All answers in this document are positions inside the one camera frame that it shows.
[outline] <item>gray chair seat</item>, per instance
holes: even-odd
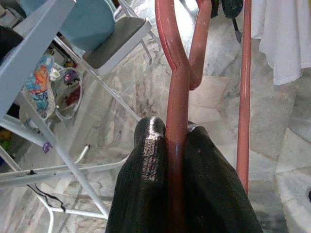
[[[89,63],[94,69],[102,67],[109,59],[118,54],[123,46],[128,47],[126,54],[123,52],[124,58],[139,42],[135,40],[134,43],[129,43],[131,38],[143,28],[147,23],[147,19],[136,18],[136,17],[123,17],[116,22],[114,32],[94,51],[87,53],[83,56],[83,59]]]

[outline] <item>red metal frame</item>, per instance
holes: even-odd
[[[175,17],[174,0],[155,0],[160,41],[172,69],[169,92],[166,143],[169,159],[169,232],[184,232],[182,156],[187,136],[189,90],[202,80],[211,0],[196,0],[199,12],[189,59],[184,51]],[[237,171],[248,191],[250,110],[251,0],[244,1],[242,76],[238,133]]]
[[[177,27],[174,1],[156,0],[155,16],[161,44],[172,69],[168,101],[166,144],[169,159],[170,232],[183,232],[182,156],[187,136],[189,90],[202,80],[211,1],[197,0],[199,12],[189,60]]]

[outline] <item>light blue chair backrest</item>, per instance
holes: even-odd
[[[30,15],[46,1],[20,0],[20,5],[26,15]],[[59,31],[73,45],[92,51],[110,36],[114,28],[113,13],[105,0],[77,0]]]

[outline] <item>white towel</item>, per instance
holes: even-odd
[[[300,77],[311,67],[309,0],[252,0],[252,38],[274,70],[274,84]]]

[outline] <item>white fabric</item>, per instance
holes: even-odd
[[[308,0],[252,0],[252,38],[274,70],[274,84],[300,77],[311,67],[311,14]]]

